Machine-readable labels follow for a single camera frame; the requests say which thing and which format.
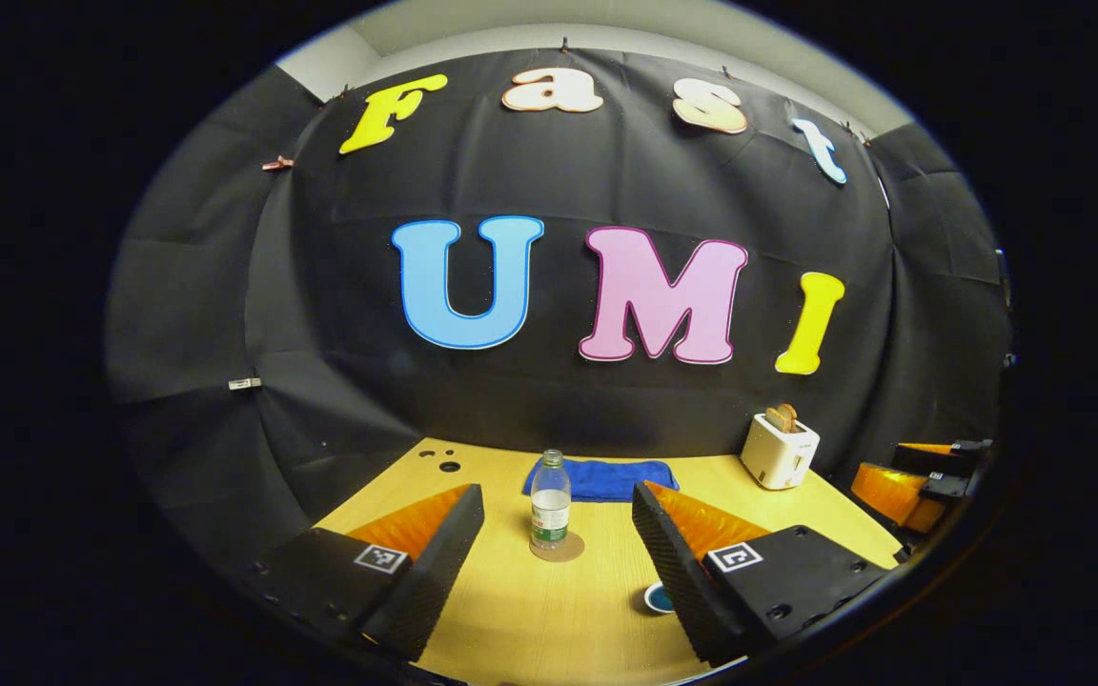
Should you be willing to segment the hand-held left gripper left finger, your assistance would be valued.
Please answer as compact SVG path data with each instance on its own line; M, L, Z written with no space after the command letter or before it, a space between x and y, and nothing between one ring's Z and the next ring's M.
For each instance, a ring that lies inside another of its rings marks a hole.
M249 565L249 591L336 646L419 661L485 518L461 485L347 535L313 527Z

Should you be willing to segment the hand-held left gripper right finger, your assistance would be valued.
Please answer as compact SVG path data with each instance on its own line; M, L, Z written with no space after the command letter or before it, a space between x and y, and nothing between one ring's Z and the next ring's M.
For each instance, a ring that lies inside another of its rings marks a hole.
M635 486L632 520L690 646L713 667L827 620L887 574L809 526L768 531L650 481Z

